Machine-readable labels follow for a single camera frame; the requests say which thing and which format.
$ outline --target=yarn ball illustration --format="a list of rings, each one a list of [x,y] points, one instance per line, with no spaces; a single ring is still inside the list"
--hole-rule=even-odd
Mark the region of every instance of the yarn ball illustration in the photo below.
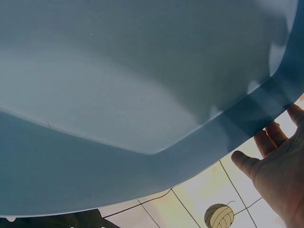
[[[229,228],[233,219],[232,209],[225,204],[215,204],[205,213],[205,223],[208,228]]]

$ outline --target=light blue plastic surface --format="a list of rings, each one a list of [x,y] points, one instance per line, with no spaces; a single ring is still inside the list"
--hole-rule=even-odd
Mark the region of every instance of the light blue plastic surface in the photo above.
[[[97,208],[165,190],[208,167],[304,92],[303,24],[301,0],[275,74],[218,117],[155,155],[128,152],[0,113],[0,215]]]

